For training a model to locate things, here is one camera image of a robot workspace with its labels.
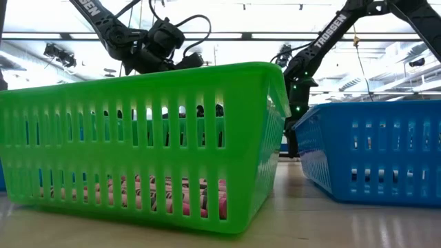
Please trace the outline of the grey horizontal rail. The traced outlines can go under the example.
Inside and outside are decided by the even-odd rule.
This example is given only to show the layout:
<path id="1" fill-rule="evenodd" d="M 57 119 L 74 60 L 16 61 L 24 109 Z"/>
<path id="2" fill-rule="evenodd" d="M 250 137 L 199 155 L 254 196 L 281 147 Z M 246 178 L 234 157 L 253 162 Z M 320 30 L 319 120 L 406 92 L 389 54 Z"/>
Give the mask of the grey horizontal rail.
<path id="1" fill-rule="evenodd" d="M 339 92 L 339 91 L 311 91 L 309 94 L 338 94 L 338 95 L 440 95 L 441 91 L 410 91 L 410 92 Z"/>

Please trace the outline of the black ceiling spotlight cluster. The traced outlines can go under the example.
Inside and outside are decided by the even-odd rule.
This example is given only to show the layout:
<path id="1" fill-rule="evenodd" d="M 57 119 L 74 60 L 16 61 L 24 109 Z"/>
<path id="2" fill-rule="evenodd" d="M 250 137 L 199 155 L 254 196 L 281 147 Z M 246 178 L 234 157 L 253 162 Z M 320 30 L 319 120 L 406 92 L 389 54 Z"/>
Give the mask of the black ceiling spotlight cluster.
<path id="1" fill-rule="evenodd" d="M 74 53 L 57 47 L 53 43 L 47 43 L 43 52 L 45 56 L 59 62 L 63 67 L 76 67 L 76 59 Z"/>

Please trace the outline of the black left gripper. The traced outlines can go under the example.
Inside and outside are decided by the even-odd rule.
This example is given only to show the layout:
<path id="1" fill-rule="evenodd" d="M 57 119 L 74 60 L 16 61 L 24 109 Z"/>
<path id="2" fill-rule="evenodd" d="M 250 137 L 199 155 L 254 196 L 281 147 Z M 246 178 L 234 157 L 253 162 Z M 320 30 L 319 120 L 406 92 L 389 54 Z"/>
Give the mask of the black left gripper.
<path id="1" fill-rule="evenodd" d="M 185 56 L 181 62 L 174 65 L 171 60 L 157 56 L 146 49 L 136 49 L 133 53 L 125 57 L 122 62 L 126 74 L 129 74 L 132 70 L 139 74 L 149 74 L 170 70 L 199 68 L 204 64 L 202 56 L 197 52 Z"/>

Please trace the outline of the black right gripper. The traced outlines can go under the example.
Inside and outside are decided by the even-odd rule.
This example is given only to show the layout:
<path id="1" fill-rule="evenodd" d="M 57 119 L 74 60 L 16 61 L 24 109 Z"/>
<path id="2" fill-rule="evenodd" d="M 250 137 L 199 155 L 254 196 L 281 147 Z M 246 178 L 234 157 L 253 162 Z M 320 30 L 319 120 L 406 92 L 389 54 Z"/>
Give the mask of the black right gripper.
<path id="1" fill-rule="evenodd" d="M 296 140 L 295 126 L 299 122 L 300 117 L 291 116 L 285 120 L 284 135 L 287 139 L 287 151 L 290 158 L 298 157 L 298 143 Z"/>

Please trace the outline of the black overhead frame bar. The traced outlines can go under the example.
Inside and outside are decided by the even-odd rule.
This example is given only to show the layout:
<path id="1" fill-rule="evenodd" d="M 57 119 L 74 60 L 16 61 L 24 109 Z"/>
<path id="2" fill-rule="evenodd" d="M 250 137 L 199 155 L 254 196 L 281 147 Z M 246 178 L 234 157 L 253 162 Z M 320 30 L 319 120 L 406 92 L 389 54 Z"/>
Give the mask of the black overhead frame bar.
<path id="1" fill-rule="evenodd" d="M 310 42 L 318 37 L 315 32 L 213 32 L 208 41 L 277 41 Z M 409 32 L 348 32 L 340 41 L 350 42 L 354 37 L 366 42 L 419 42 L 422 39 Z M 4 32 L 5 41 L 98 41 L 98 35 L 91 32 Z"/>

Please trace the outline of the green slotted plastic basket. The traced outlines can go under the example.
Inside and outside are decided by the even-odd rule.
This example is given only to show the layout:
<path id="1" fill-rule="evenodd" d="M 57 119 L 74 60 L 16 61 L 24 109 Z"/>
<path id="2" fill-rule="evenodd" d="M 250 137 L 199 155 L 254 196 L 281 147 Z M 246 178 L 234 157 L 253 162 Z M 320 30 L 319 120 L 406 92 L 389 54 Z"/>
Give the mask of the green slotted plastic basket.
<path id="1" fill-rule="evenodd" d="M 216 104 L 224 117 L 216 117 Z M 205 110 L 202 118 L 196 116 L 198 105 Z M 265 62 L 2 91 L 0 160 L 7 195 L 20 205 L 69 214 L 237 234 L 272 191 L 290 114 L 283 74 Z M 168 185 L 172 214 L 163 198 Z M 157 211 L 151 210 L 152 186 Z M 107 202 L 110 187 L 114 205 Z M 128 207 L 121 204 L 123 187 Z M 190 216 L 183 215 L 178 199 L 183 187 L 190 192 Z M 200 214 L 202 187 L 208 190 L 207 218 Z M 219 191 L 227 192 L 226 220 L 219 218 Z"/>

